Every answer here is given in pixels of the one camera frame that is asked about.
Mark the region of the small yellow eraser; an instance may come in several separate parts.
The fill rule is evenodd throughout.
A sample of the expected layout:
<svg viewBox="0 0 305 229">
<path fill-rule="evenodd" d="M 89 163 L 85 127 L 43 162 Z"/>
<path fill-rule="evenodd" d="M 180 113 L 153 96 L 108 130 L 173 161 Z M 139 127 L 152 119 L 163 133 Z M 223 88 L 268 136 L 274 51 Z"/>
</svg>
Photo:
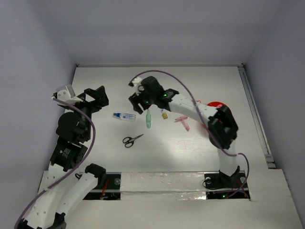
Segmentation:
<svg viewBox="0 0 305 229">
<path fill-rule="evenodd" d="M 168 118 L 167 113 L 162 113 L 162 117 L 163 117 L 163 119 L 167 119 Z"/>
</svg>

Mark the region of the blue white glue bottle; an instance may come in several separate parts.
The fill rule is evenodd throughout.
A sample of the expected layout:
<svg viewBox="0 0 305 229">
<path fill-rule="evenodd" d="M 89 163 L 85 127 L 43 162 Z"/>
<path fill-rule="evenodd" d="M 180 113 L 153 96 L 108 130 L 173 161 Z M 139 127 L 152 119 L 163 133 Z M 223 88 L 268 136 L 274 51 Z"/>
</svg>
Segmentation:
<svg viewBox="0 0 305 229">
<path fill-rule="evenodd" d="M 134 122 L 136 120 L 135 114 L 128 114 L 128 113 L 113 113 L 113 118 Z"/>
</svg>

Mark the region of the black scissors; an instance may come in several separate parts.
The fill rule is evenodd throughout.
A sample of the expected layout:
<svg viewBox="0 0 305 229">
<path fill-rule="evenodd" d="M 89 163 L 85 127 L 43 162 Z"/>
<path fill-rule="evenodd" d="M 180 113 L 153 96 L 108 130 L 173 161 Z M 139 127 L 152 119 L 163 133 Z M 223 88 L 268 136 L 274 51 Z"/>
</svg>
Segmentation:
<svg viewBox="0 0 305 229">
<path fill-rule="evenodd" d="M 137 140 L 138 138 L 142 137 L 143 134 L 141 135 L 138 135 L 136 137 L 125 137 L 123 140 L 122 140 L 122 143 L 124 144 L 124 146 L 126 148 L 130 148 L 134 145 L 134 141 Z"/>
</svg>

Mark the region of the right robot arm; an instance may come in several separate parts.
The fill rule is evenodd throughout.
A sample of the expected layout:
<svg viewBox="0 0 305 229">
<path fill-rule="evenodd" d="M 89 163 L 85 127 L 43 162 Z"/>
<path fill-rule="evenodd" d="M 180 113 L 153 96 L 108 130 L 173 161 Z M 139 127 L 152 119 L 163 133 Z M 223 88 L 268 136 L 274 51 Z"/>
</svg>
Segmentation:
<svg viewBox="0 0 305 229">
<path fill-rule="evenodd" d="M 231 110 L 223 105 L 220 108 L 204 105 L 186 98 L 174 89 L 165 90 L 153 76 L 137 77 L 129 82 L 135 93 L 129 97 L 134 111 L 142 114 L 155 105 L 160 109 L 185 115 L 200 122 L 206 128 L 212 145 L 219 156 L 219 181 L 224 187 L 232 186 L 238 169 L 235 153 L 235 140 L 238 126 Z"/>
</svg>

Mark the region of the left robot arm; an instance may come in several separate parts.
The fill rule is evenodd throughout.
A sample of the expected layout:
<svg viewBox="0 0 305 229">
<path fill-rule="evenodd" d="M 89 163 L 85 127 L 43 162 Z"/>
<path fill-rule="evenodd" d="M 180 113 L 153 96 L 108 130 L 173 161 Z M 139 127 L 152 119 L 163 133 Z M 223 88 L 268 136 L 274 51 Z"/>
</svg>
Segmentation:
<svg viewBox="0 0 305 229">
<path fill-rule="evenodd" d="M 16 229 L 66 228 L 67 218 L 85 196 L 94 188 L 103 187 L 106 181 L 106 169 L 96 164 L 78 172 L 96 138 L 91 116 L 109 104 L 104 86 L 76 95 L 69 84 L 58 88 L 52 99 L 68 112 L 58 120 L 57 144 L 40 191 L 19 216 Z"/>
</svg>

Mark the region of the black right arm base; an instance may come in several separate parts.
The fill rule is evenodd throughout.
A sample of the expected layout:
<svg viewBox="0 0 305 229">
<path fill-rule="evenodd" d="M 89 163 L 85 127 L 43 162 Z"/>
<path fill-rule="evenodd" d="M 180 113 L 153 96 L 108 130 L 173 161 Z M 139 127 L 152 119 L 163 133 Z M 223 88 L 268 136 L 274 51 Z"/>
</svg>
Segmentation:
<svg viewBox="0 0 305 229">
<path fill-rule="evenodd" d="M 221 171 L 205 173 L 202 185 L 209 190 L 236 189 L 242 185 L 246 175 L 245 172 L 237 170 L 231 175 L 225 175 Z"/>
</svg>

